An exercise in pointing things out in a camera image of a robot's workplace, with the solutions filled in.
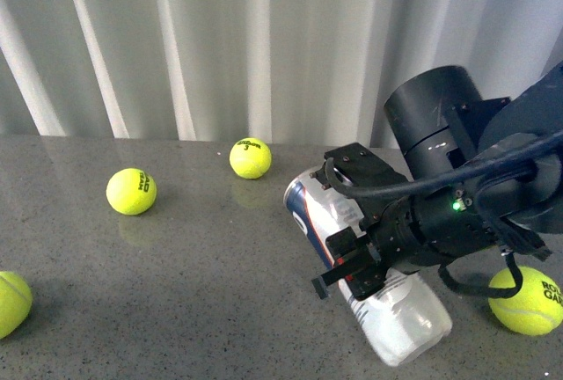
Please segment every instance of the curtain fold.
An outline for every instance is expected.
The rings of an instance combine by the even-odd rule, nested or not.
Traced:
[[[516,97],[563,60],[563,1],[0,0],[0,50],[1,134],[393,147],[410,77]]]

